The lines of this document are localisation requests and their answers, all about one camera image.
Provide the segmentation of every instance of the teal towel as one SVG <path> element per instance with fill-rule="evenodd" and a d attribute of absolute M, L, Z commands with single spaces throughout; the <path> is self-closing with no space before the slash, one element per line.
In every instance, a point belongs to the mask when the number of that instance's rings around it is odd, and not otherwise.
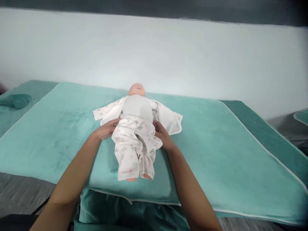
<path fill-rule="evenodd" d="M 0 171 L 57 183 L 90 133 L 92 111 L 127 91 L 60 83 L 0 139 Z M 183 115 L 173 135 L 216 212 L 302 224 L 307 189 L 220 101 L 147 94 Z M 302 162 L 308 159 L 298 150 Z M 88 186 L 129 201 L 179 204 L 168 157 L 160 149 L 153 181 L 117 181 L 114 142 L 101 143 Z"/>
<path fill-rule="evenodd" d="M 294 113 L 294 119 L 308 126 L 308 109 Z"/>

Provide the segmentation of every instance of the finger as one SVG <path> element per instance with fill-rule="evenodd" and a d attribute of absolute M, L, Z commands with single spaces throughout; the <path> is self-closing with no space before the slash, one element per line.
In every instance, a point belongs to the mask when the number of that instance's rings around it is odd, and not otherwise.
<path fill-rule="evenodd" d="M 112 126 L 117 126 L 121 118 L 113 119 L 109 121 L 109 124 Z"/>

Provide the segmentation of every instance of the human arm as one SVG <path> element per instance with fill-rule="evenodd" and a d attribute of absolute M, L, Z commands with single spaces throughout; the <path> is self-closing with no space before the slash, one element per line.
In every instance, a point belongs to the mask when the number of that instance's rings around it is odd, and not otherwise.
<path fill-rule="evenodd" d="M 79 196 L 89 178 L 100 142 L 111 136 L 119 119 L 95 130 L 71 161 L 31 231 L 67 230 Z"/>
<path fill-rule="evenodd" d="M 172 141 L 166 129 L 158 121 L 153 122 L 155 136 L 163 142 L 176 186 L 176 191 L 192 231 L 222 230 L 216 214 L 187 164 L 182 152 Z"/>

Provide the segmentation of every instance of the doll face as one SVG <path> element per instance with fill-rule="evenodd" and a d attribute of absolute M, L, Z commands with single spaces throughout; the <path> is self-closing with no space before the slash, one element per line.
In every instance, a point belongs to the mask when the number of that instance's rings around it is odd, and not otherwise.
<path fill-rule="evenodd" d="M 138 95 L 141 95 L 141 96 L 145 95 L 145 90 L 140 83 L 133 84 L 128 91 L 129 96 L 135 95 L 135 94 L 138 94 Z"/>

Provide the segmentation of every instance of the white onesie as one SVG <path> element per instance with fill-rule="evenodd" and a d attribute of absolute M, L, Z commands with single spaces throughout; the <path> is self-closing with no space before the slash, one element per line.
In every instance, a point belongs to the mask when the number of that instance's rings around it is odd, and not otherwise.
<path fill-rule="evenodd" d="M 100 125 L 121 117 L 112 134 L 115 155 L 119 162 L 118 180 L 143 177 L 154 178 L 153 163 L 162 141 L 155 135 L 153 119 L 166 128 L 169 135 L 181 132 L 182 116 L 158 101 L 140 95 L 125 96 L 93 111 Z"/>
<path fill-rule="evenodd" d="M 162 146 L 162 141 L 154 136 L 150 100 L 140 95 L 129 96 L 122 112 L 122 119 L 112 134 L 119 162 L 118 180 L 143 177 L 143 174 L 153 180 L 156 149 Z"/>

